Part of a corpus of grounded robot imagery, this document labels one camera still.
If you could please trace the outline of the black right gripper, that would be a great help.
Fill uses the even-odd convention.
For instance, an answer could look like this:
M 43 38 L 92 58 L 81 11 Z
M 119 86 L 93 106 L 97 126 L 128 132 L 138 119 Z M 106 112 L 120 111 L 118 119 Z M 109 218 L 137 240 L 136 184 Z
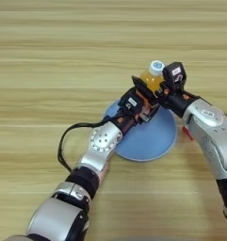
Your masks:
M 186 109 L 199 99 L 199 96 L 193 95 L 185 90 L 171 91 L 170 89 L 165 88 L 162 92 L 156 93 L 156 96 L 158 97 L 157 100 L 153 92 L 147 87 L 147 84 L 139 77 L 132 76 L 132 80 L 138 92 L 148 100 L 150 105 L 154 105 L 148 115 L 149 121 L 155 116 L 159 109 L 160 105 L 157 104 L 158 102 L 163 107 L 171 110 L 179 118 L 182 118 Z

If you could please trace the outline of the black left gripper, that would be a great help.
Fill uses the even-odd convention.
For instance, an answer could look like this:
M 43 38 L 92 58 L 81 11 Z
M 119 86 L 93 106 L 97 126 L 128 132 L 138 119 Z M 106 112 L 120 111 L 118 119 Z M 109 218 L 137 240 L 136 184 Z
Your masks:
M 126 134 L 132 127 L 143 122 L 149 122 L 148 115 L 154 105 L 138 92 L 137 88 L 130 88 L 120 99 L 119 109 L 114 116 L 113 123 Z

